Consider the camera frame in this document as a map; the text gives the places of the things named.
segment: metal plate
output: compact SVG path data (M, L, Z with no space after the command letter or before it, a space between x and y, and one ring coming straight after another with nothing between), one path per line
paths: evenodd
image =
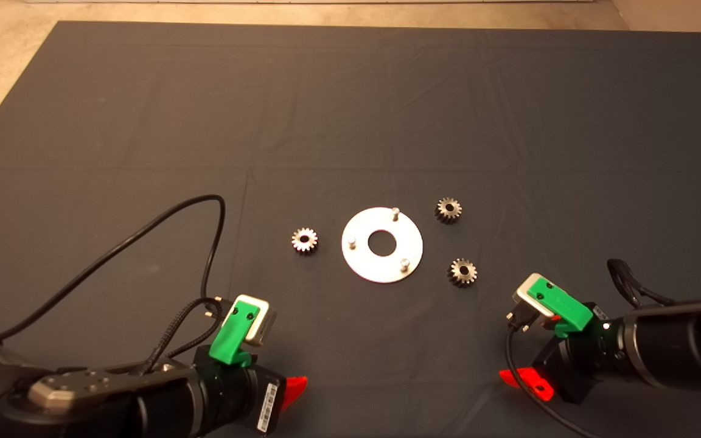
M372 252L369 236L374 232L391 233L397 241L394 252L386 256ZM360 277L376 283L393 283L418 267L424 241L415 223L399 209L373 207L351 217L343 231L342 248L348 266Z

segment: black cable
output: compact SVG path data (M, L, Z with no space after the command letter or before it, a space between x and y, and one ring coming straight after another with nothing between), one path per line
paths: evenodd
M610 277L613 280L615 288L624 299L635 308L643 305L640 302L641 296L649 297L660 305L675 305L677 301L670 297L662 296L654 291L643 286L634 274L632 269L625 261L620 259L610 259L607 261L607 271L610 271Z
M194 310L194 308L197 308L197 306L201 304L214 306L216 313L214 315L215 321L212 323L212 330L207 330L205 333L202 334L202 336L197 338L199 340L197 344L204 341L206 338L208 338L209 335L212 335L212 333L214 333L215 329L218 327L218 322L220 322L220 316L222 313L220 303L217 302L215 299L211 299L211 297L198 297L198 299L194 299L192 302L189 302L189 304L187 304L186 307L183 308L183 310L178 312L178 314L175 316L172 322L170 322L169 327L167 327L167 330L164 331L163 335L161 335L161 340L159 340L158 344L156 344L156 347L155 349L153 349L153 352L150 353L150 356L148 356L148 358L144 361L144 363L142 363L141 366L138 366L134 371L132 371L131 374L139 374L139 376L142 376L143 374L147 374L148 372L152 371L153 366L156 365L156 362L159 360L161 355L164 354L164 350L167 349L167 346L169 346L169 343L172 341L172 338L175 336L175 333L178 333L178 329L180 328L181 324L183 324L183 321L186 320L186 316L188 316L189 313L191 313L191 311Z
M54 296L48 299L47 302L45 302L42 306L37 308L37 310L28 315L21 322L18 322L16 325L10 327L9 329L2 331L0 333L0 342L7 338L10 338L13 335L17 335L17 333L20 333L23 329L27 328L31 324L34 324L34 322L36 322L37 319L41 318L42 316L44 316L45 313L50 311L51 308L55 307L59 302L61 302L62 299L68 296L70 292L74 291L75 288L77 288L81 283L83 283L83 281L86 280L86 278L90 277L91 274L94 274L94 272L96 272L101 266L104 266L105 263L108 263L108 261L110 261L114 256L119 255L126 248L131 246L131 244L142 238L142 236L147 235L153 230L153 228L158 227L159 224L166 221L166 219L173 216L175 213L178 213L178 211L183 210L184 208L191 207L194 204L206 201L216 201L220 206L218 225L216 227L215 237L212 239L212 246L209 249L209 255L207 256L207 263L205 264L205 269L202 276L202 285L200 288L200 297L207 297L207 282L209 280L209 273L211 272L212 268L212 260L214 259L215 252L218 249L220 235L223 232L223 222L226 219L226 202L223 200L222 196L215 194L197 196L189 200L184 200L183 202L174 205L169 210L164 211L164 213L158 215L155 219L153 219L153 221L140 228L140 230L135 232L133 235L128 236L128 238L124 239L122 242L117 244L117 246L115 246L113 249L110 249L103 256L100 256L96 261L94 261L94 263L90 264L89 267L83 269L83 271L80 274L72 278L72 280L70 280L69 283L67 283L63 288L61 288L60 291L58 291L58 293L56 293Z
M542 402L542 400L540 400L539 397L536 396L534 391L532 391L531 388L529 388L529 386L526 385L526 383L523 381L523 378L521 378L521 375L518 373L518 368L517 366L515 366L515 361L512 360L512 335L514 335L515 331L517 331L515 327L507 328L507 338L504 342L504 355L507 358L507 366L508 368L510 368L510 372L512 372L512 377L515 379L515 382L518 383L518 386L521 387L523 393L526 394L526 396L528 396L529 399L531 399L531 401L534 402L535 405L537 405L540 409L545 411L546 414L550 415L551 418L559 422L559 424L561 424L564 427L567 427L567 429L570 429L574 433L584 436L585 438L601 438L599 435L595 435L594 433L591 433L588 430L578 426L577 424L562 417L561 415L559 415L559 413L546 406L545 403Z
M214 304L217 304L217 306L208 304L206 306L208 307L214 307L214 318L212 318L214 321L212 321L212 326L207 329L206 332L202 333L202 335L198 336L195 338L193 341L183 344L183 346L177 347L177 349L173 349L171 352L167 353L168 358L173 358L176 355L179 355L181 353L187 352L190 349L193 349L193 347L198 346L199 344L203 343L205 339L209 338L212 336L213 333L215 333L215 330L218 330L218 327L220 326L220 323L223 322L223 316L225 315L225 312L223 311L223 305L220 304L219 302L215 302Z

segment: green bracket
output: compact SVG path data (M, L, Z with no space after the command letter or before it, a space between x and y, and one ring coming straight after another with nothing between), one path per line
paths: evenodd
M562 317L554 327L559 338L567 338L570 333L582 331L593 317L586 306L544 277L535 281L526 294Z
M239 365L242 367L251 364L251 355L240 346L248 335L253 321L259 315L257 306L243 301L234 303L234 308L226 317L223 326L220 327L215 341L209 347L209 355L217 361L222 361L226 365Z

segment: metal gear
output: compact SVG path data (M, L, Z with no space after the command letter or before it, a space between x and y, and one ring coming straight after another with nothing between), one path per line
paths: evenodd
M448 280L459 288L465 288L478 279L478 269L467 259L456 259L448 268Z
M298 228L291 236L291 245L300 255L308 255L318 246L318 235L312 228Z
M434 216L437 216L437 220L443 222L443 224L453 224L461 216L461 204L453 198L442 198L437 202Z

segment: cable connector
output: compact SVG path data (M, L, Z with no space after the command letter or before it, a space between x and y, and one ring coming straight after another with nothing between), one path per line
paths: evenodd
M528 302L519 302L515 307L507 314L507 325L514 328L515 331L527 331L534 321L540 317L540 311L529 305Z

